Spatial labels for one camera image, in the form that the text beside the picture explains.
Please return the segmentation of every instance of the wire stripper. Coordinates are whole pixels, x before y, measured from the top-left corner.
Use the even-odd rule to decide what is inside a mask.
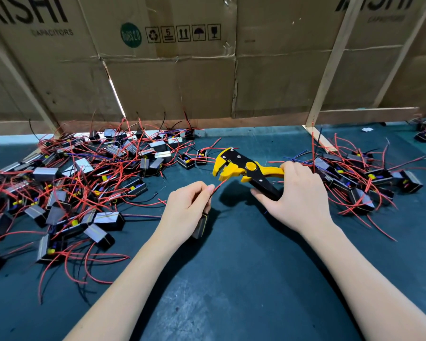
[[[215,160],[213,168],[213,176],[219,175],[221,182],[233,176],[243,175],[242,183],[251,183],[262,194],[269,199],[278,201],[282,193],[271,184],[266,177],[284,177],[283,169],[273,166],[261,166],[257,161],[246,158],[232,147],[222,151]]]

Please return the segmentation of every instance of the green rohs logo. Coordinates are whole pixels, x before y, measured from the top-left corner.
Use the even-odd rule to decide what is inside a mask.
[[[130,48],[137,48],[142,43],[142,35],[136,25],[125,22],[120,29],[123,42]]]

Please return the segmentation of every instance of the recycling symbol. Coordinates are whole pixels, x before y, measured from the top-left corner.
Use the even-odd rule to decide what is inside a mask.
[[[155,30],[150,30],[150,32],[148,33],[148,37],[153,40],[154,42],[158,41],[158,34],[156,33]]]

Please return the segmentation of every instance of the workbench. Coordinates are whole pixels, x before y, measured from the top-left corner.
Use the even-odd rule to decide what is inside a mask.
[[[386,160],[399,164],[420,157],[419,148],[391,127],[371,125],[324,127],[362,150],[391,145]],[[196,148],[238,147],[239,152],[260,162],[283,160],[311,149],[311,137],[301,127],[206,130]],[[0,168],[23,158],[34,145],[0,146]],[[220,151],[212,150],[211,156]],[[426,160],[409,166],[424,166]],[[179,187],[197,180],[218,184],[213,164],[189,171],[176,164],[160,176],[145,179],[148,191],[162,200]],[[383,207],[373,220],[391,241],[355,217],[339,216],[331,205],[337,225],[360,252],[398,289],[426,313],[426,170],[415,171],[424,187],[416,194],[395,196],[399,210]],[[204,237],[188,240],[160,275],[137,322],[132,340],[359,340],[361,334],[344,298],[330,274],[297,233],[282,226],[249,192],[250,185],[232,178],[213,196],[212,212]],[[126,213],[161,215],[163,208],[131,207]],[[109,252],[134,256],[158,222],[127,222],[113,232],[116,244]],[[40,230],[28,217],[17,220],[13,230]],[[0,252],[11,246],[37,241],[37,235],[9,235]],[[63,265],[51,268],[44,279],[43,304],[38,303],[38,282],[43,265],[35,264],[36,246],[8,260],[0,271],[0,341],[59,341],[107,289],[89,281],[84,287],[70,281]],[[113,281],[127,265],[95,265],[92,274]],[[70,263],[76,274],[79,263]]]

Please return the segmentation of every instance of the umbrella symbol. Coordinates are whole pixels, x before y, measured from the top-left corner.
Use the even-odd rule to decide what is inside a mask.
[[[200,39],[200,35],[204,33],[204,30],[202,30],[200,27],[194,30],[194,34],[197,34],[197,39]]]

